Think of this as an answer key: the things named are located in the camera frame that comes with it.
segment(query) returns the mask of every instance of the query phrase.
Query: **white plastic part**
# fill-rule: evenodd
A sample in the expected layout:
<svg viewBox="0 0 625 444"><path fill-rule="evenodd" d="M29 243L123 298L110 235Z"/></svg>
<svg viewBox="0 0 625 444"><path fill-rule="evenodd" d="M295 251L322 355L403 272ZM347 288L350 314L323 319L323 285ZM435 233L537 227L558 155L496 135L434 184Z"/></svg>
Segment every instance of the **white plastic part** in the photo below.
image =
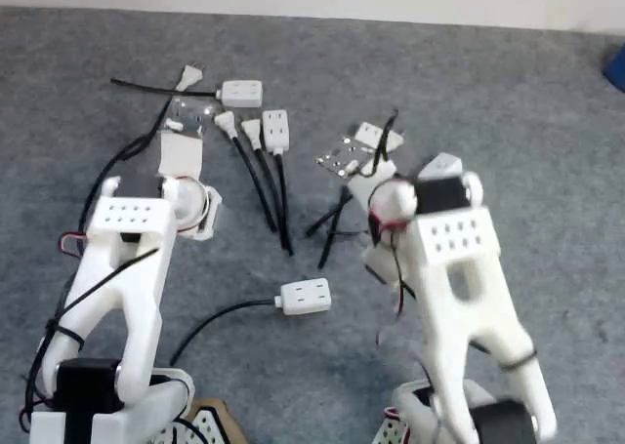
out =
<svg viewBox="0 0 625 444"><path fill-rule="evenodd" d="M245 120L241 122L243 133L252 144L252 149L261 149L261 121L260 119Z"/></svg>
<svg viewBox="0 0 625 444"><path fill-rule="evenodd" d="M367 122L362 122L358 130L356 131L354 138L361 143L366 144L370 148L377 148L380 138L382 137L383 130L380 127L371 125ZM403 137L391 130L387 141L387 151L395 151L403 145Z"/></svg>
<svg viewBox="0 0 625 444"><path fill-rule="evenodd" d="M373 160L365 164L361 170L363 174L368 176L373 169ZM383 181L390 179L397 172L397 168L393 161L380 161L375 175L371 177L355 176L348 183L350 192L360 207L368 212L369 196L375 187Z"/></svg>
<svg viewBox="0 0 625 444"><path fill-rule="evenodd" d="M263 83L256 80L231 80L222 85L217 99L226 107L261 107Z"/></svg>
<svg viewBox="0 0 625 444"><path fill-rule="evenodd" d="M201 171L202 138L161 131L158 174L172 177L189 176L199 179Z"/></svg>
<svg viewBox="0 0 625 444"><path fill-rule="evenodd" d="M174 420L191 402L192 380L188 375L185 376L184 383L170 381L152 385L139 402L126 405L119 412L94 415L90 443L148 442L151 436ZM32 415L30 444L63 444L64 426L65 413L35 412Z"/></svg>
<svg viewBox="0 0 625 444"><path fill-rule="evenodd" d="M485 207L418 216L399 238L410 260L407 283L416 291L428 332L427 364L442 417L456 435L476 443L463 389L469 341L477 340L500 364L515 364L534 351L510 297L499 262L499 243ZM462 272L468 300L449 281ZM539 441L556 433L556 416L538 360L508 373L512 390L538 422Z"/></svg>
<svg viewBox="0 0 625 444"><path fill-rule="evenodd" d="M462 160L449 153L441 153L419 173L420 180L451 178L462 174Z"/></svg>
<svg viewBox="0 0 625 444"><path fill-rule="evenodd" d="M122 242L120 233L140 233L135 246ZM68 312L60 324L87 339L111 310L124 311L128 337L116 390L126 404L146 393L161 328L158 310L167 268L176 238L172 204L158 198L102 196L87 230L88 244L76 272L67 303L109 275L124 260L158 251L121 272L99 291ZM75 340L56 334L43 359L42 376L46 392L54 392L55 368L78 352Z"/></svg>
<svg viewBox="0 0 625 444"><path fill-rule="evenodd" d="M189 86L193 86L200 81L203 77L202 68L203 66L197 64L185 65L183 76L180 83L176 86L176 91L184 91Z"/></svg>
<svg viewBox="0 0 625 444"><path fill-rule="evenodd" d="M286 110L263 111L263 138L269 153L282 154L289 149L289 121Z"/></svg>
<svg viewBox="0 0 625 444"><path fill-rule="evenodd" d="M393 391L391 403L397 409L401 419L410 428L411 444L458 444L445 426L438 422L436 406L431 408L423 404L414 394L416 390L427 388L427 381L404 383ZM477 383L464 380L464 391L470 407L492 403L495 399ZM436 404L437 397L431 397Z"/></svg>
<svg viewBox="0 0 625 444"><path fill-rule="evenodd" d="M302 315L329 310L332 304L330 287L325 278L296 281L280 287L275 306L286 315Z"/></svg>
<svg viewBox="0 0 625 444"><path fill-rule="evenodd" d="M469 201L472 207L478 207L484 201L484 188L481 185L481 180L476 173L471 171L462 175L462 184L469 191Z"/></svg>
<svg viewBox="0 0 625 444"><path fill-rule="evenodd" d="M238 136L236 132L236 126L234 125L234 113L231 110L216 115L213 119L215 125L222 129L229 139L234 139Z"/></svg>

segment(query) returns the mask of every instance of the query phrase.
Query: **white plastic block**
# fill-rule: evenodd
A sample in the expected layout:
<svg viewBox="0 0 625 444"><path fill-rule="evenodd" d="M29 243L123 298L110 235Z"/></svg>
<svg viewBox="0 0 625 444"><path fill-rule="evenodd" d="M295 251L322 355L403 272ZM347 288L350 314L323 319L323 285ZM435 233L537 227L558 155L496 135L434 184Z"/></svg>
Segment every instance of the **white plastic block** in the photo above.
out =
<svg viewBox="0 0 625 444"><path fill-rule="evenodd" d="M360 127L358 127L357 132L354 135L354 138L361 143L366 144L370 148L377 148L378 143L380 142L380 138L382 137L383 130L380 127L369 124L368 122L362 122ZM391 130L389 132L389 137L387 141L387 151L390 153L391 151L395 151L400 146L403 145L403 137Z"/></svg>
<svg viewBox="0 0 625 444"><path fill-rule="evenodd" d="M441 153L421 170L418 178L425 181L428 179L451 178L461 174L462 160L452 154Z"/></svg>
<svg viewBox="0 0 625 444"><path fill-rule="evenodd" d="M218 99L226 107L261 107L263 83L256 80L225 81Z"/></svg>
<svg viewBox="0 0 625 444"><path fill-rule="evenodd" d="M371 173L373 168L373 160L369 161L362 168L362 173L366 176ZM348 183L350 192L354 196L355 200L360 204L360 207L367 212L367 205L369 202L369 195L373 192L375 187L383 181L390 179L397 171L397 168L393 161L380 161L378 169L375 175L371 177L355 176Z"/></svg>
<svg viewBox="0 0 625 444"><path fill-rule="evenodd" d="M286 110L263 112L263 138L269 153L281 154L289 149L289 121Z"/></svg>
<svg viewBox="0 0 625 444"><path fill-rule="evenodd" d="M416 225L422 254L429 265L460 262L484 252L501 253L486 207L423 215Z"/></svg>

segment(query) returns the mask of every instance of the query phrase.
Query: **gray carpet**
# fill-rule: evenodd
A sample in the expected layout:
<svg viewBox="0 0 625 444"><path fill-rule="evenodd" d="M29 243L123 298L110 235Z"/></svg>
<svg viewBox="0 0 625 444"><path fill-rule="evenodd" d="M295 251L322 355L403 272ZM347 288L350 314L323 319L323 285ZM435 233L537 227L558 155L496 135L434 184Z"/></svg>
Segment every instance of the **gray carpet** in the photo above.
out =
<svg viewBox="0 0 625 444"><path fill-rule="evenodd" d="M164 101L110 86L108 77L168 86L185 62L203 61L205 88L259 79L265 107L289 112L297 254L289 259L270 237L236 151L207 131L202 179L226 206L213 241L181 240L175 249L158 364L202 315L326 276L331 311L232 314L191 345L181 366L199 396L228 402L255 443L371 442L392 389L422 377L401 347L422 340L419 322L406 316L397 346L376 350L394 298L365 273L365 241L337 242L319 272L323 237L302 233L340 186L313 156L362 120L382 124L396 106L407 138L396 157L402 170L446 150L482 177L512 295L558 414L556 442L625 441L625 95L601 76L623 42L354 20L0 10L0 440L26 442L16 420L20 374L75 267L57 253L57 238L76 227L102 165L149 128ZM154 169L150 153L132 169ZM341 227L365 221L350 208ZM120 315L107 318L86 353L120 354L122 326ZM481 353L470 353L468 376L506 390Z"/></svg>

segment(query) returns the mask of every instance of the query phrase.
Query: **electrical cord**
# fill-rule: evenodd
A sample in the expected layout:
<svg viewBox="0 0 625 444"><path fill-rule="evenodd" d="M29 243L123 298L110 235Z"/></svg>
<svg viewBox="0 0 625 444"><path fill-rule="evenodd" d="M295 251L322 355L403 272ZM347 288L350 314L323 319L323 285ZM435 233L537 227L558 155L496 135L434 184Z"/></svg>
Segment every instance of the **electrical cord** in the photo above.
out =
<svg viewBox="0 0 625 444"><path fill-rule="evenodd" d="M201 441L202 444L208 444L208 440L206 439L206 437L204 437L204 434L202 434L202 432L197 428L195 424L188 422L187 420L180 417L175 418L174 423L181 424L186 429L191 431L193 434L195 434L197 439Z"/></svg>
<svg viewBox="0 0 625 444"><path fill-rule="evenodd" d="M382 131L382 135L380 136L380 140L378 141L378 146L375 148L375 154L373 156L373 165L371 167L371 172L369 174L363 174L361 170L358 171L360 176L364 178L370 178L374 176L378 172L378 165L380 164L380 158L384 158L385 161L389 160L389 156L387 154L387 142L389 141L389 134L391 133L391 128L393 127L397 116L399 115L399 111L395 109L393 115L389 117L386 125L384 126L384 130Z"/></svg>
<svg viewBox="0 0 625 444"><path fill-rule="evenodd" d="M174 367L176 365L176 363L180 359L180 356L185 351L185 348L187 348L188 344L191 343L191 341L197 336L197 334L199 334L202 331L202 329L204 329L204 327L206 327L208 324L210 324L214 320L217 320L220 317L222 317L222 316L224 316L224 315L226 315L226 314L228 314L230 312L234 312L236 310L243 309L245 307L252 307L254 305L272 305L272 306L275 306L275 299L270 298L270 299L266 299L266 300L254 300L254 301L246 301L244 303L238 303L238 304L235 304L235 305L231 305L229 307L225 307L225 308L223 308L221 310L218 310L214 314L208 316L207 318L205 318L204 320L199 322L193 329L190 330L190 332L188 332L185 335L183 340L180 342L180 344L176 348L176 351L174 351L174 354L172 354L172 357L169 360L169 365L171 367Z"/></svg>
<svg viewBox="0 0 625 444"><path fill-rule="evenodd" d="M347 197L342 202L338 203L329 212L327 212L325 215L319 218L316 222L311 224L309 228L306 230L306 237L311 237L313 234L317 232L317 230L321 227L322 224L324 224L329 219L331 219L337 212L343 211L343 207L345 207L345 205L350 203L352 199L354 199L354 196L350 194L349 197Z"/></svg>
<svg viewBox="0 0 625 444"><path fill-rule="evenodd" d="M259 180L258 175L256 174L256 171L254 170L254 167L252 166L250 158L247 156L247 153L245 152L245 149L243 148L241 141L237 137L234 137L231 140L234 143L234 146L236 146L238 153L241 155L241 159L245 163L245 167L249 171L250 177L252 178L252 181L254 182L254 186L256 187L256 192L258 193L258 198L261 200L261 205L263 206L263 212L265 212L265 220L267 221L267 226L269 227L271 232L276 232L277 228L275 226L275 222L273 222L273 217L271 216L270 204L267 202L267 197L265 196L265 193L263 192L263 187L261 186L261 181Z"/></svg>
<svg viewBox="0 0 625 444"><path fill-rule="evenodd" d="M328 260L328 256L330 255L330 250L332 249L332 243L334 242L334 236L337 233L337 226L339 225L339 219L341 218L341 213L343 213L343 208L345 207L345 202L348 200L350 196L350 190L346 185L341 187L341 197L339 199L339 210L334 213L332 217L332 222L330 223L330 230L325 238L325 244L323 245L323 251L321 252L321 258L319 259L319 263L317 264L318 269L322 269L325 267L325 263Z"/></svg>
<svg viewBox="0 0 625 444"><path fill-rule="evenodd" d="M85 301L87 298L92 296L94 293L96 293L102 286L104 286L110 280L115 278L121 272L127 270L128 268L133 266L135 263L139 263L142 260L147 259L148 257L154 255L156 252L158 252L158 248L155 248L155 249L152 249L150 251L147 251L146 253L144 253L144 254L142 254L140 256L137 256L137 257L135 257L133 259L130 259L130 260L122 263L115 270L113 270L109 275L107 275L105 278L103 278L101 281L99 281L97 284L95 284L89 290L84 292L81 296L76 298L73 302L71 302L68 305L64 305L66 300L67 300L67 296L69 295L69 291L71 289L71 285L73 283L73 280L74 280L74 277L75 277L76 274L73 273L67 279L67 281L65 282L65 284L63 286L63 289L61 291L61 295L59 297L59 301L57 302L57 306L56 306L56 309L55 309L55 315L46 323L46 333L44 335L43 340L41 341L41 344L39 344L39 347L37 348L37 352L35 353L35 357L34 357L34 359L32 361L32 364L30 365L30 370L28 371L28 376L27 376L27 381L26 381L26 389L25 389L25 392L24 392L24 406L23 406L22 412L20 412L21 428L25 432L28 432L28 430L25 428L25 426L23 426L23 417L26 416L28 418L28 421L30 422L30 417L32 415L34 407L37 404L37 401L34 400L34 396L35 395L39 395L41 393L41 392L36 392L36 390L37 390L37 375L39 374L39 371L40 371L41 366L43 364L43 358L44 358L46 352L48 351L48 348L50 347L50 343L52 342L52 339L54 338L54 335L57 332L59 332L59 333L62 333L64 335L68 335L72 339L76 340L79 344L84 343L84 341L76 333L74 333L74 332L72 332L69 329L66 329L64 327L61 327L59 325L61 320L62 320L62 318L63 318L63 316L66 315L70 310L74 309L77 305L79 305L80 303Z"/></svg>
<svg viewBox="0 0 625 444"><path fill-rule="evenodd" d="M123 86L125 88L132 88L133 90L143 91L144 93L155 93L157 95L168 96L186 96L186 97L202 97L202 98L214 98L217 93L215 91L178 91L170 90L167 88L155 88L153 86L140 85L139 83L133 83L130 81L120 80L118 78L111 78L110 82L113 85Z"/></svg>
<svg viewBox="0 0 625 444"><path fill-rule="evenodd" d="M282 231L282 207L280 206L280 197L277 193L277 187L275 186L275 180L273 179L273 175L271 174L270 166L267 164L267 160L265 159L265 154L261 148L257 148L254 150L254 155L256 156L256 160L258 161L259 166L261 167L261 171L263 172L263 176L265 177L265 181L267 186L270 188L271 199L273 200L273 208L275 210L275 219L277 220L277 228L280 233L280 242L282 243L282 249L286 249L284 244L284 236Z"/></svg>
<svg viewBox="0 0 625 444"><path fill-rule="evenodd" d="M280 178L280 196L282 198L282 221L280 223L282 224L283 243L286 245L289 256L293 256L295 253L293 251L293 244L291 243L291 234L289 233L289 206L287 201L284 162L281 154L275 154L273 158L275 159L275 166L277 167Z"/></svg>

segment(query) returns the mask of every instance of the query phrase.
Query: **white plug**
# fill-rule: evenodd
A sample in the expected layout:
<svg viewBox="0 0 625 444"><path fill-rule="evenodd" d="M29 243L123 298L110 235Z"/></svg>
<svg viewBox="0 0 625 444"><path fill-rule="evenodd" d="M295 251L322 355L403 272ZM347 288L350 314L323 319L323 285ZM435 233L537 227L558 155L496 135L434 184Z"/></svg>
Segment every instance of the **white plug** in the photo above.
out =
<svg viewBox="0 0 625 444"><path fill-rule="evenodd" d="M259 119L245 120L241 122L241 127L243 127L245 136L252 143L252 149L255 151L261 149L263 147L261 144L261 121Z"/></svg>
<svg viewBox="0 0 625 444"><path fill-rule="evenodd" d="M233 140L238 137L236 126L234 125L234 113L231 110L216 115L213 120L215 125L226 132L229 139Z"/></svg>
<svg viewBox="0 0 625 444"><path fill-rule="evenodd" d="M225 81L215 97L226 107L261 107L263 83L256 80Z"/></svg>
<svg viewBox="0 0 625 444"><path fill-rule="evenodd" d="M263 138L269 153L282 154L289 149L289 120L286 110L263 112Z"/></svg>
<svg viewBox="0 0 625 444"><path fill-rule="evenodd" d="M199 63L192 63L191 65L185 65L183 70L183 76L180 79L180 83L176 86L176 91L184 91L189 86L193 86L195 83L203 78L202 70L204 65Z"/></svg>
<svg viewBox="0 0 625 444"><path fill-rule="evenodd" d="M428 179L452 178L461 174L462 160L453 154L441 153L421 170L418 178L426 181Z"/></svg>
<svg viewBox="0 0 625 444"><path fill-rule="evenodd" d="M332 304L330 287L325 278L296 281L280 287L275 306L285 315L302 315L329 310Z"/></svg>

